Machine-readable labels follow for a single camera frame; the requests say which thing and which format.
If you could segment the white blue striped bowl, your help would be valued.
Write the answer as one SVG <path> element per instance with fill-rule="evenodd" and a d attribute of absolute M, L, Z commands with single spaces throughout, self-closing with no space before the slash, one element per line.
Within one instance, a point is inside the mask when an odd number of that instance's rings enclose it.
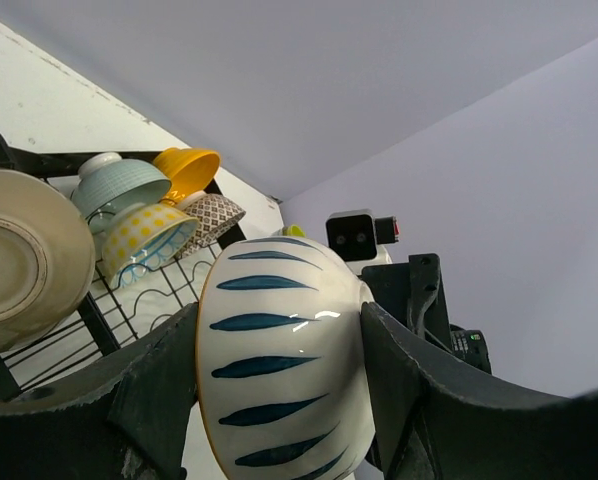
<path fill-rule="evenodd" d="M 195 344 L 200 412 L 229 479 L 344 479 L 375 425 L 361 310 L 369 287 L 328 247 L 270 236 L 211 267 Z"/>

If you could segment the lime yellow bowl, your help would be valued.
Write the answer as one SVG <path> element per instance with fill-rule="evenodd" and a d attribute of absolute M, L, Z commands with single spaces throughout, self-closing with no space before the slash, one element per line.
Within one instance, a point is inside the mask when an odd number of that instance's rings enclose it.
<path fill-rule="evenodd" d="M 282 227 L 278 232 L 277 235 L 283 236 L 292 236 L 292 237 L 301 237 L 305 238 L 306 233 L 305 231 L 298 225 L 292 224 Z"/>

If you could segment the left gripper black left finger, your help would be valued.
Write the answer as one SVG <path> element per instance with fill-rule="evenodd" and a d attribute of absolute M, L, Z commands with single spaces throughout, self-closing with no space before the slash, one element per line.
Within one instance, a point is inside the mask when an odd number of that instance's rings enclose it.
<path fill-rule="evenodd" d="M 50 384 L 0 400 L 0 479 L 183 479 L 198 306 Z"/>

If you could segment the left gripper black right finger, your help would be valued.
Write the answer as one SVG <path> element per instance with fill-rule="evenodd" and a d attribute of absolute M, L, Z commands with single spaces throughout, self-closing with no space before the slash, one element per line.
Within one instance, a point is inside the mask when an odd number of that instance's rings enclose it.
<path fill-rule="evenodd" d="M 387 479 L 598 479 L 598 390 L 574 398 L 484 373 L 375 303 L 361 327 Z"/>

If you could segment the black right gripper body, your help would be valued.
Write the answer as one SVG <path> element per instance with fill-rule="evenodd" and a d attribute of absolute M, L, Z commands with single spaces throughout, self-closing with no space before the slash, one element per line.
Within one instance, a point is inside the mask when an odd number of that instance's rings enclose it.
<path fill-rule="evenodd" d="M 425 407 L 432 384 L 392 337 L 406 331 L 426 346 L 488 375 L 485 337 L 449 321 L 439 256 L 412 255 L 406 263 L 368 265 L 361 279 L 381 314 L 362 313 L 366 373 L 376 434 L 366 459 L 386 479 L 441 479 Z"/>

